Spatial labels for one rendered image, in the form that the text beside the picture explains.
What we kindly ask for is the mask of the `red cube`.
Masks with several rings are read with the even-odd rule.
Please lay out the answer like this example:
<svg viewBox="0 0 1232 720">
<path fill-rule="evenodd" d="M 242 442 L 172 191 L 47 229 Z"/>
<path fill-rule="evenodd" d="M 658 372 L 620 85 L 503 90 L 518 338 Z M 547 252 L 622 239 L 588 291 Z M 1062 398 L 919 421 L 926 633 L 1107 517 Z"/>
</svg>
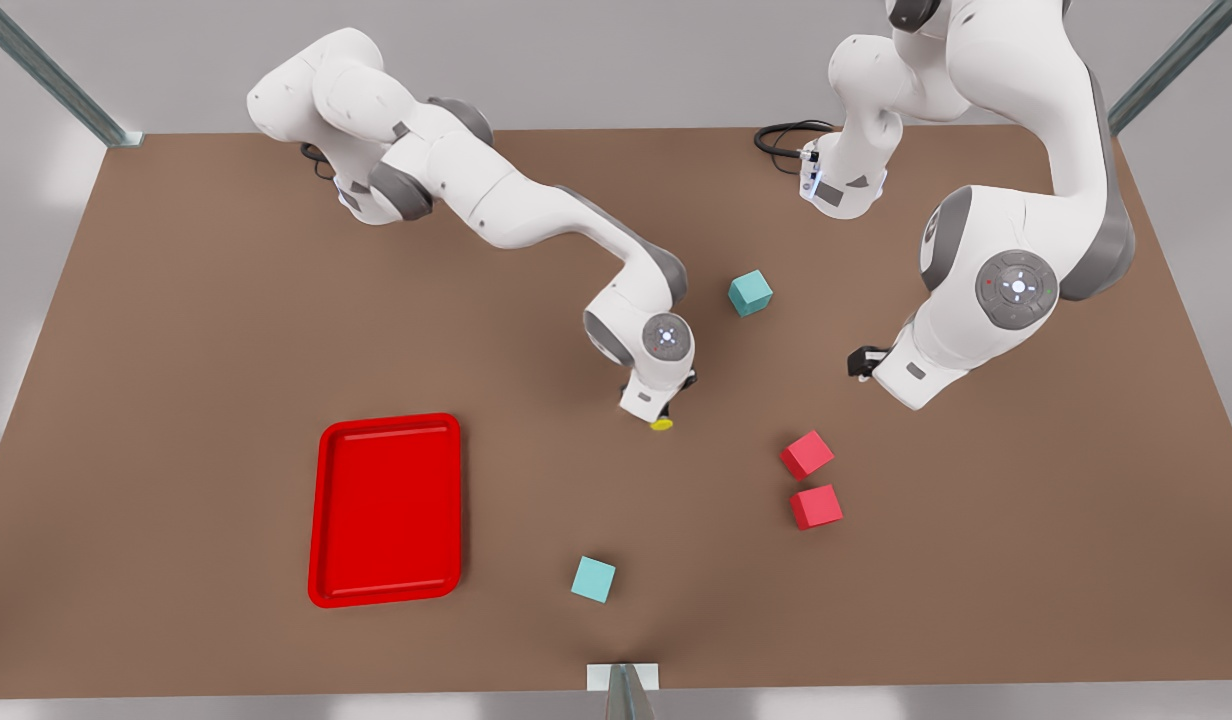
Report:
<svg viewBox="0 0 1232 720">
<path fill-rule="evenodd" d="M 784 448 L 779 457 L 785 468 L 788 468 L 791 477 L 802 482 L 811 473 L 814 473 L 814 471 L 825 466 L 827 462 L 834 460 L 835 455 L 832 448 L 828 448 L 821 433 L 809 430 Z"/>
<path fill-rule="evenodd" d="M 818 486 L 796 492 L 788 498 L 793 520 L 800 530 L 809 530 L 840 522 L 844 518 L 843 509 L 837 498 L 837 491 L 832 486 Z"/>
</svg>

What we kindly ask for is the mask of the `teal cube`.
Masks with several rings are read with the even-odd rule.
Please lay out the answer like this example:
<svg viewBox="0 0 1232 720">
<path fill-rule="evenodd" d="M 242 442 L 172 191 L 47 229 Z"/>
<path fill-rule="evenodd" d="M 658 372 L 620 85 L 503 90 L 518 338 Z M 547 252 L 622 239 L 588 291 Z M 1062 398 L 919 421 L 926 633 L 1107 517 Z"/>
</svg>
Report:
<svg viewBox="0 0 1232 720">
<path fill-rule="evenodd" d="M 614 584 L 616 568 L 614 565 L 582 556 L 572 579 L 570 592 L 588 600 L 606 603 Z"/>
<path fill-rule="evenodd" d="M 749 316 L 770 305 L 772 288 L 761 270 L 754 269 L 753 272 L 732 279 L 727 288 L 727 300 L 731 301 L 736 313 Z"/>
</svg>

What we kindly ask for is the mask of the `red rectangular tray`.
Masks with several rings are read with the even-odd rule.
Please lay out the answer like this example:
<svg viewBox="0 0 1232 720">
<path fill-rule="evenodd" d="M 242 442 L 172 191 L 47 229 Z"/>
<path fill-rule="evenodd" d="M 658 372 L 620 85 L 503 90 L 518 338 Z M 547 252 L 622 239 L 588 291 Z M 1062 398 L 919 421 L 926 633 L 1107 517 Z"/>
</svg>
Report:
<svg viewBox="0 0 1232 720">
<path fill-rule="evenodd" d="M 310 602 L 432 600 L 461 575 L 460 420 L 428 413 L 326 427 L 315 460 Z"/>
</svg>

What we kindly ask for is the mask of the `silver frame post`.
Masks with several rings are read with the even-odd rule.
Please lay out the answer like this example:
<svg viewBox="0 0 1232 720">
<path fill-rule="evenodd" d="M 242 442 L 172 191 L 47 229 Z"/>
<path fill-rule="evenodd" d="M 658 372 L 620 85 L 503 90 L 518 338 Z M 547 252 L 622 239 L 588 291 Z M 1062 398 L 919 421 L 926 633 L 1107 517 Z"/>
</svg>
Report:
<svg viewBox="0 0 1232 720">
<path fill-rule="evenodd" d="M 604 720 L 655 720 L 648 690 L 660 689 L 660 665 L 586 665 L 586 690 L 606 693 Z"/>
<path fill-rule="evenodd" d="M 41 49 L 26 32 L 0 7 L 0 49 L 34 78 L 71 117 L 78 120 L 108 149 L 136 149 L 142 145 L 144 133 L 124 129 L 117 120 L 101 108 L 71 76 Z"/>
<path fill-rule="evenodd" d="M 1212 0 L 1168 47 L 1168 51 L 1164 51 L 1159 59 L 1112 104 L 1108 113 L 1110 136 L 1119 136 L 1230 27 L 1232 27 L 1232 0 Z"/>
</svg>

